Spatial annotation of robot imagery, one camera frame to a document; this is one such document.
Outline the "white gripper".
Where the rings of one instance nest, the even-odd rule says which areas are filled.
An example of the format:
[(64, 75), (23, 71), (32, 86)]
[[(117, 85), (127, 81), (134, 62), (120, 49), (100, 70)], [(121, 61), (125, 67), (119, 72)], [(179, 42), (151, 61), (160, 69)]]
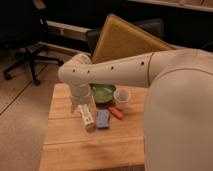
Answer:
[[(91, 101), (91, 89), (88, 84), (70, 85), (70, 98), (73, 104), (82, 105), (88, 104)], [(70, 112), (74, 114), (75, 105), (71, 104)]]

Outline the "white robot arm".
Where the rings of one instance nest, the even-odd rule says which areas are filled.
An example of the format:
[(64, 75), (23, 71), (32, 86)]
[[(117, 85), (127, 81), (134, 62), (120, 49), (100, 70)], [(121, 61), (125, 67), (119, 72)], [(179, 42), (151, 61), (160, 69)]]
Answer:
[(213, 52), (178, 49), (94, 64), (82, 53), (59, 79), (81, 103), (90, 83), (145, 87), (146, 171), (213, 171)]

